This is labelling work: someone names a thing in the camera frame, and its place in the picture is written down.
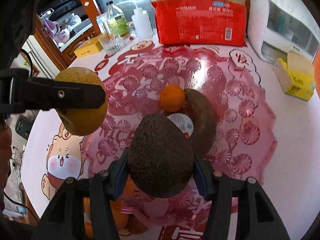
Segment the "person left hand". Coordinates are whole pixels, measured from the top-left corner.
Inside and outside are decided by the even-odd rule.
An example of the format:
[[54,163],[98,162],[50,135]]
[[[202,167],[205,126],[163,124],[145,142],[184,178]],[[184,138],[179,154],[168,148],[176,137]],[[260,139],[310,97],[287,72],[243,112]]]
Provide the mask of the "person left hand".
[[0,137],[0,188],[4,189],[7,180],[8,174],[10,172],[10,159],[12,156],[12,131],[10,127],[6,127],[1,131]]

